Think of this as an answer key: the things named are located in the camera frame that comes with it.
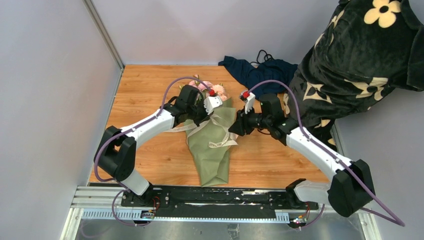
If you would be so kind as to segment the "cream printed ribbon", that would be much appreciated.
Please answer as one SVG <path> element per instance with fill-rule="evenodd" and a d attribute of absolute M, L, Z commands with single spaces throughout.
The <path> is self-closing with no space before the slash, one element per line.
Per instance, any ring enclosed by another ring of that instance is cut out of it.
<path fill-rule="evenodd" d="M 229 132 L 229 127 L 234 123 L 234 120 L 235 114 L 233 112 L 218 113 L 215 111 L 210 119 L 199 125 L 196 125 L 192 120 L 187 120 L 183 123 L 183 126 L 178 126 L 167 132 L 184 132 L 186 143 L 191 150 L 227 149 L 237 145 L 236 134 Z"/>

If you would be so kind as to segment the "fake rose stem three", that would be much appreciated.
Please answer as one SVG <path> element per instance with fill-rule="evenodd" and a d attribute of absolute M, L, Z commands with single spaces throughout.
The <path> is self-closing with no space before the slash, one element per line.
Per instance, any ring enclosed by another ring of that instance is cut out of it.
<path fill-rule="evenodd" d="M 203 97 L 209 97 L 210 90 L 213 87 L 213 84 L 210 81 L 200 80 L 200 76 L 197 74 L 191 76 L 188 85 L 196 88 L 195 92 Z"/>

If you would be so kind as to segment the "fake rose stem one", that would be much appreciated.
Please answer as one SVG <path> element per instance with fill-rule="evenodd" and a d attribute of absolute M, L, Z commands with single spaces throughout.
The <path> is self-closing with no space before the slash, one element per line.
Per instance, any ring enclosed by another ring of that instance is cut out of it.
<path fill-rule="evenodd" d="M 228 95 L 223 85 L 215 84 L 211 87 L 211 89 L 217 94 L 218 97 L 220 97 L 223 102 L 228 100 Z"/>

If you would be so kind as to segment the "wrapping paper sheet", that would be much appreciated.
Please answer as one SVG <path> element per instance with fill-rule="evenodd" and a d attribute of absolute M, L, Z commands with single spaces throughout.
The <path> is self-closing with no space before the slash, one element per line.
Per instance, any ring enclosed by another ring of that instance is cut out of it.
<path fill-rule="evenodd" d="M 213 112 L 218 113 L 234 113 L 236 109 L 233 107 L 231 98 L 223 102 L 223 105 L 216 108 Z M 199 176 L 200 185 L 202 187 L 210 187 L 223 185 L 229 182 L 230 169 L 230 146 L 229 148 L 214 149 L 190 149 L 193 161 Z"/>

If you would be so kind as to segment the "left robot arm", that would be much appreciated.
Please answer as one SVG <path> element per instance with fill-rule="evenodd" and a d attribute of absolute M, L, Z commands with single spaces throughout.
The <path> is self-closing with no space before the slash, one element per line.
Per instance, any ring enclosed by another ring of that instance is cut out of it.
<path fill-rule="evenodd" d="M 122 128 L 109 126 L 93 159 L 95 177 L 103 183 L 116 181 L 134 194 L 133 198 L 140 206 L 149 206 L 153 201 L 154 187 L 135 169 L 138 148 L 187 120 L 199 126 L 221 104 L 214 92 L 206 96 L 196 87 L 185 85 L 178 96 L 170 100 L 164 98 L 152 115 Z"/>

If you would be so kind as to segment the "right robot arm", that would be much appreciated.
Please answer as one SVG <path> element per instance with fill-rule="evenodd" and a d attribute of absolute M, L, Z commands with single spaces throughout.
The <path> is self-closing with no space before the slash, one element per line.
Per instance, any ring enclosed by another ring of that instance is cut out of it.
<path fill-rule="evenodd" d="M 275 94 L 260 97 L 259 113 L 253 107 L 255 95 L 247 91 L 240 95 L 244 107 L 236 112 L 229 132 L 238 136 L 251 134 L 255 129 L 267 130 L 284 146 L 296 150 L 312 162 L 329 179 L 329 183 L 300 178 L 286 188 L 285 201 L 292 209 L 306 202 L 325 204 L 343 217 L 350 217 L 372 201 L 374 184 L 369 165 L 359 159 L 352 161 L 320 142 L 305 127 L 284 116 Z"/>

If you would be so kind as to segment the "navy blue cloth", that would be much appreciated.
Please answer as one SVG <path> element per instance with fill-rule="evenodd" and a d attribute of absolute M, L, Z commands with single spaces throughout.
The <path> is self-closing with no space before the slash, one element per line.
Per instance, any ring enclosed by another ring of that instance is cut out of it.
<path fill-rule="evenodd" d="M 297 64 L 282 59 L 267 60 L 254 67 L 247 60 L 232 56 L 225 56 L 218 65 L 224 67 L 239 84 L 249 90 L 267 80 L 276 80 L 289 86 L 298 69 Z"/>

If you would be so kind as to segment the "black floral plush blanket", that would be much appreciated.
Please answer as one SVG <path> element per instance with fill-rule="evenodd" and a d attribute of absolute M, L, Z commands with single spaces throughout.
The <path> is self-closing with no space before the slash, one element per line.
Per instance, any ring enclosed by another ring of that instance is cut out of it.
<path fill-rule="evenodd" d="M 317 138 L 395 89 L 424 89 L 424 25 L 407 0 L 341 0 L 283 96 Z"/>

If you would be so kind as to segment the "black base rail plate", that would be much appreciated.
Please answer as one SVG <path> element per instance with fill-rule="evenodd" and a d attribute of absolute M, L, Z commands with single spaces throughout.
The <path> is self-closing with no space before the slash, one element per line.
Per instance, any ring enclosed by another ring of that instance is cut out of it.
<path fill-rule="evenodd" d="M 211 220 L 270 220 L 276 211 L 303 214 L 316 202 L 300 202 L 285 189 L 155 185 L 147 200 L 124 192 L 119 207 L 157 208 L 157 217 Z"/>

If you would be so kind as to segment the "aluminium frame post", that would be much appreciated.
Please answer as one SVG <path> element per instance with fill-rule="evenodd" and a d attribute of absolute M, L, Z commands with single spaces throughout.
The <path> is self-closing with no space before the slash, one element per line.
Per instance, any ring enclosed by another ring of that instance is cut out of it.
<path fill-rule="evenodd" d="M 104 22 L 102 21 L 102 18 L 92 0 L 82 0 L 84 3 L 91 19 L 93 20 L 97 30 L 99 31 L 106 47 L 108 48 L 108 51 L 110 52 L 112 58 L 114 59 L 116 65 L 120 69 L 120 71 L 123 73 L 125 69 L 125 64 L 118 52 L 118 49 L 116 48 Z"/>

